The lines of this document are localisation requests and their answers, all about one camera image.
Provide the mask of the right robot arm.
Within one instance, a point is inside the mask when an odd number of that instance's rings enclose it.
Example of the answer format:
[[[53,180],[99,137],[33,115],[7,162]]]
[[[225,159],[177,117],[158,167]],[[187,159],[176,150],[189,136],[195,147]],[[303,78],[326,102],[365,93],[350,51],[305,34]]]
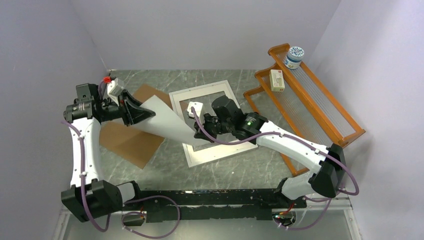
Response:
[[[266,147],[297,161],[308,172],[283,179],[276,189],[275,202],[282,208],[294,200],[317,193],[335,198],[344,177],[343,148],[337,144],[325,146],[303,139],[277,126],[257,112],[244,113],[236,103],[223,95],[212,102],[214,115],[204,112],[200,102],[191,101],[189,118],[195,120],[196,139],[235,146],[249,143]]]

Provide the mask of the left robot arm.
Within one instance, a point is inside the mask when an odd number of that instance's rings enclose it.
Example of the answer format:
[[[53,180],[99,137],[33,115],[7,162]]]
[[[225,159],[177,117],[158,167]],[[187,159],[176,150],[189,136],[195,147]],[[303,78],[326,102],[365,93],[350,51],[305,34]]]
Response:
[[[100,131],[103,122],[122,120],[125,126],[154,117],[118,79],[76,86],[77,97],[63,112],[71,134],[73,168],[70,188],[61,192],[62,204],[82,223],[108,216],[125,207],[137,210],[143,196],[135,181],[114,185],[100,168]]]

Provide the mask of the red and white photo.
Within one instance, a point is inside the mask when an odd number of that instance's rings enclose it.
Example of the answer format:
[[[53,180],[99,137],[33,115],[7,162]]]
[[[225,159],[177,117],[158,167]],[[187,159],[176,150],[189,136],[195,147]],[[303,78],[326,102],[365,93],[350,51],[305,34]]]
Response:
[[[155,112],[155,116],[134,124],[134,128],[191,146],[208,143],[207,140],[194,138],[195,131],[156,95],[142,103],[141,107]]]

